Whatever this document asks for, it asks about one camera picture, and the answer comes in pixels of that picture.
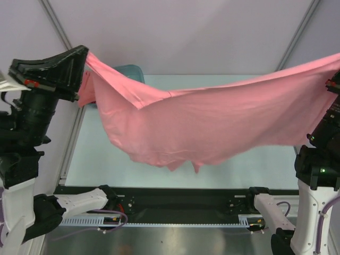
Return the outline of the light pink t shirt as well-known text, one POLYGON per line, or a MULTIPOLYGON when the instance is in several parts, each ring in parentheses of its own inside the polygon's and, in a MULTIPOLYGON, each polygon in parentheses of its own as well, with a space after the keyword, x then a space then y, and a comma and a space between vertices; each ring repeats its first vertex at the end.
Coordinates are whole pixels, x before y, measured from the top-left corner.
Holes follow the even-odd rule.
POLYGON ((89 53, 87 65, 109 81, 131 107, 99 116, 111 144, 134 162, 195 171, 257 146, 301 145, 331 95, 322 78, 339 69, 334 54, 296 67, 217 87, 160 90, 119 80, 89 53))

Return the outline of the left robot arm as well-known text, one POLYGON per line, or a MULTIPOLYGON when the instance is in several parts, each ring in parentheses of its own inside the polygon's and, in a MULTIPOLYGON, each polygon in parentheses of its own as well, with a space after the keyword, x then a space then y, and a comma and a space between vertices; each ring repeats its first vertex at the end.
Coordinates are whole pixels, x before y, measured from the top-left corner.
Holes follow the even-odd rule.
POLYGON ((78 100, 87 55, 88 48, 80 45, 45 59, 14 59, 1 75, 1 100, 8 92, 21 94, 10 112, 1 112, 1 254, 18 254, 22 244, 51 232, 65 218, 117 207, 117 199, 102 187, 69 198, 34 194, 44 155, 37 147, 50 142, 47 130, 58 102, 78 100))

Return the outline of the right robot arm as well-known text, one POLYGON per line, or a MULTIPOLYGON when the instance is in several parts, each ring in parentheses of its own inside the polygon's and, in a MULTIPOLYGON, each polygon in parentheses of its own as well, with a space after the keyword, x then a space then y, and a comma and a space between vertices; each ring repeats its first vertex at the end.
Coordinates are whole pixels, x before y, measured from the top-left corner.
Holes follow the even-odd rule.
POLYGON ((246 209, 260 214, 270 230, 273 254, 328 254, 330 215, 339 202, 339 69, 321 81, 332 98, 316 123, 304 131, 306 141, 296 154, 296 224, 280 210, 281 202, 268 188, 251 187, 245 199, 246 209))

